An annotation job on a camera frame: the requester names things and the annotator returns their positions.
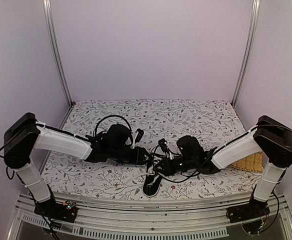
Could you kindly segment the black canvas sneaker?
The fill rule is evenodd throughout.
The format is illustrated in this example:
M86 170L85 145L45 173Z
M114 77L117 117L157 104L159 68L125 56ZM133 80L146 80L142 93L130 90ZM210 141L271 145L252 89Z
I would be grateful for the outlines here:
M128 160L125 161L124 163L135 165L135 164L130 163L130 160L131 160L131 149L130 149L130 153L128 155ZM143 194L149 198L155 196L158 193L159 187L161 184L161 180L162 180L162 177L158 173L156 173L154 170L153 160L154 160L154 157L151 156L149 161L146 163L146 165L147 165L146 172L142 172L140 174L137 174L137 175L129 178L125 182L125 184L128 184L129 182L133 181L136 178L139 178L141 176L146 176L145 181L144 181L144 185L143 185Z
M103 129L102 131L98 132L97 129L94 130L94 139L96 141L99 141L104 137L104 135L107 133L107 130Z

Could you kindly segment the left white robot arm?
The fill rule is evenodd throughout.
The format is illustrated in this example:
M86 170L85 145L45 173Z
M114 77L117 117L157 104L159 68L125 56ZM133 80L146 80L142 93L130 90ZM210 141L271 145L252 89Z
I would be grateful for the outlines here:
M129 123L117 123L108 130L95 129L92 136L81 137L48 126L27 112L4 133L0 158L7 168L17 173L34 199L41 203L41 209L49 217L56 217L60 206L52 200L53 194L30 159L33 150L66 154L90 163L113 159L128 165L144 165L150 154L136 145L143 134L141 129L134 133Z

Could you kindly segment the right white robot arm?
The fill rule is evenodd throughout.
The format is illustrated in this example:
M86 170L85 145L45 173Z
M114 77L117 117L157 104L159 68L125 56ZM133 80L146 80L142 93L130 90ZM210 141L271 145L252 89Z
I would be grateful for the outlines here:
M252 201L245 205L244 214L255 218L280 183L285 171L292 165L292 129L263 115L255 126L221 147L205 151L199 141L190 135L177 140L181 156L164 157L153 163L153 169L161 176L195 170L200 174L213 175L229 165L253 154L265 154L268 158L261 179L256 184Z

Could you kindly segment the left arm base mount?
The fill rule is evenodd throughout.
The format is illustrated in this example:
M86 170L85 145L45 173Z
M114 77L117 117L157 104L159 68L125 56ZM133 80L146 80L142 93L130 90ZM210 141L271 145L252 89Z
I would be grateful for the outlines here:
M75 202L67 200L63 203L58 203L53 195L47 201L36 202L34 209L34 213L37 215L68 223L75 222L77 212L78 208Z

